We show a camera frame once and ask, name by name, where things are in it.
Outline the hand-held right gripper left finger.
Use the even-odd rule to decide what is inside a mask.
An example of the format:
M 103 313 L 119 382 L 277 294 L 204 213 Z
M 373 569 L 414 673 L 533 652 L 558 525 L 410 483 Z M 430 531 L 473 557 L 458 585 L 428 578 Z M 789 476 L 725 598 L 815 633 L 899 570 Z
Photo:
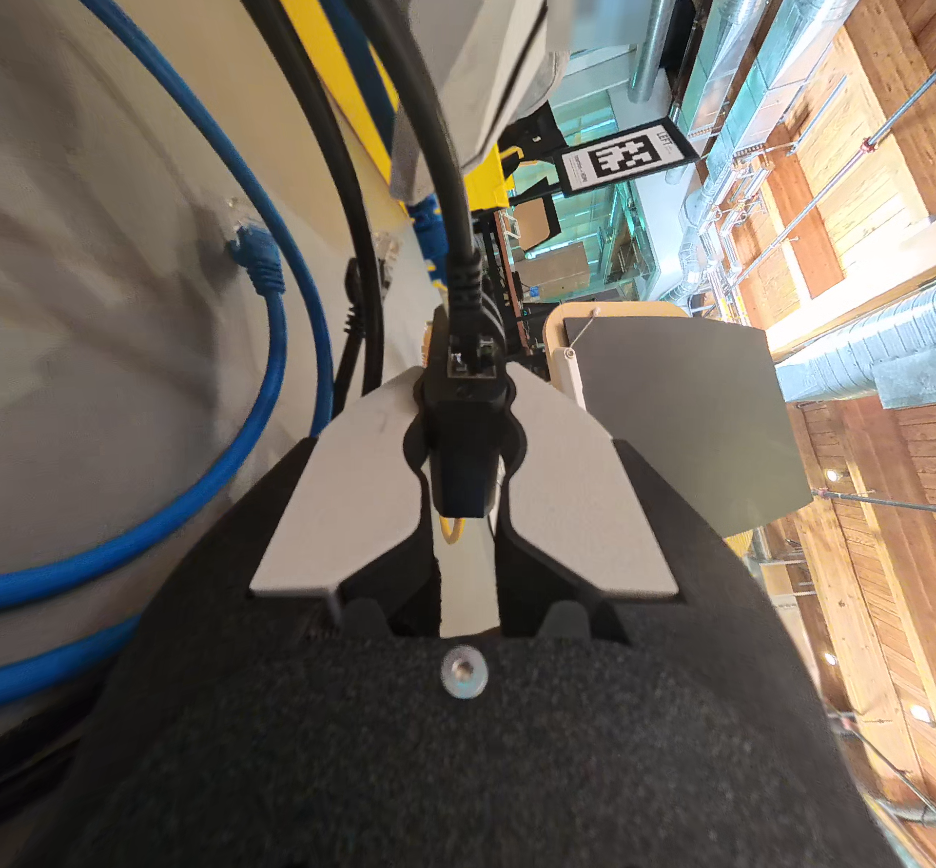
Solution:
M 437 638 L 441 573 L 410 367 L 334 419 L 313 446 L 250 582 L 260 598 L 309 597 L 335 622 L 381 617 Z

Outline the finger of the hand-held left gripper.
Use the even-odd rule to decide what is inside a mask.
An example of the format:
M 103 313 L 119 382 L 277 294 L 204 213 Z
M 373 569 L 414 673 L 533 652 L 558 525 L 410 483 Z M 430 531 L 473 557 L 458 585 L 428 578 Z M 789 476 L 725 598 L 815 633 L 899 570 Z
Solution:
M 546 0 L 396 0 L 441 103 L 462 176 L 552 90 Z

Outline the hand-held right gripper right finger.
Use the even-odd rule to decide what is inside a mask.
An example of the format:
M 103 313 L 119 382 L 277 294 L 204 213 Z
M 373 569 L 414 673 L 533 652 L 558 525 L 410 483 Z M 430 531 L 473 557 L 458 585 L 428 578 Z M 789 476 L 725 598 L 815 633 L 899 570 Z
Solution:
M 667 604 L 680 587 L 610 434 L 565 394 L 507 365 L 494 531 L 501 633 L 624 638 L 619 604 Z

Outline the black ethernet adapter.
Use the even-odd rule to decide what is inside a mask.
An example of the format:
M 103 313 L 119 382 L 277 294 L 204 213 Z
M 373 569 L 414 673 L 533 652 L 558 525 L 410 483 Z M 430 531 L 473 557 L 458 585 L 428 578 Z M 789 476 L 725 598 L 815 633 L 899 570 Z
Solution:
M 481 519 L 494 503 L 510 387 L 497 335 L 481 336 L 481 368 L 450 348 L 449 314 L 431 320 L 427 364 L 415 389 L 429 457 L 432 502 L 441 516 Z

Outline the yellow plastic bin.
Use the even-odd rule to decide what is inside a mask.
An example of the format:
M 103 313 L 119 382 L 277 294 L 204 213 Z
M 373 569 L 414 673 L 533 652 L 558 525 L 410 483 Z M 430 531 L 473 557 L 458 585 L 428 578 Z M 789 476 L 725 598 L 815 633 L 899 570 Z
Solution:
M 399 95 L 344 0 L 280 0 L 317 74 L 382 178 L 390 181 Z

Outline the silver spiral ceiling duct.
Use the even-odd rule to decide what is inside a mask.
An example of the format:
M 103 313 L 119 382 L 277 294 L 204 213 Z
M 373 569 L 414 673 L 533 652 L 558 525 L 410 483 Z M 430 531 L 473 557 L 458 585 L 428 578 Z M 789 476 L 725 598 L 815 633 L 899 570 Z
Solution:
M 769 8 L 775 13 L 709 152 L 711 181 L 731 171 L 739 152 L 767 140 L 858 2 L 713 0 L 678 119 L 696 143 L 713 134 L 758 26 Z

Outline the silver ribbed ventilation duct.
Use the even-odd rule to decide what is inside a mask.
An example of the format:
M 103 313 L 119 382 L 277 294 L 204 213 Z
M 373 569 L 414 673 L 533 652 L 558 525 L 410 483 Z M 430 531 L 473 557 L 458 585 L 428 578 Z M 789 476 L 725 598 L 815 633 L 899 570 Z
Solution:
M 935 403 L 935 288 L 822 335 L 776 365 L 788 404 L 876 394 L 885 409 Z

